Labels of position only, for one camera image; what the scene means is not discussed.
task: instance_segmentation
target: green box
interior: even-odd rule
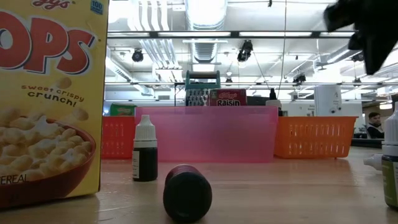
[[[109,110],[110,116],[134,116],[136,114],[136,105],[112,103]]]

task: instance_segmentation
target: table surface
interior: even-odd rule
[[[363,165],[380,150],[351,148],[346,159],[282,160],[270,164],[194,164],[210,181],[213,204],[200,223],[398,223],[384,203],[381,172]],[[0,212],[0,223],[172,223],[158,181],[132,181],[130,161],[102,162],[96,195]]]

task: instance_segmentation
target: orange plastic basket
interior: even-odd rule
[[[135,134],[135,117],[103,117],[101,158],[131,159]]]
[[[347,157],[356,118],[279,117],[274,154],[286,159]]]

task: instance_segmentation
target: raisin bran box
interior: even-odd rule
[[[245,89],[210,90],[209,106],[246,106]]]
[[[99,190],[108,5],[0,1],[0,208]]]

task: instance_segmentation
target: white bottle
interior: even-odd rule
[[[376,170],[382,171],[382,165],[381,165],[381,157],[382,156],[383,156],[383,154],[381,154],[381,153],[372,155],[372,157],[363,159],[363,164],[365,164],[367,166],[371,166],[371,167],[375,168]]]

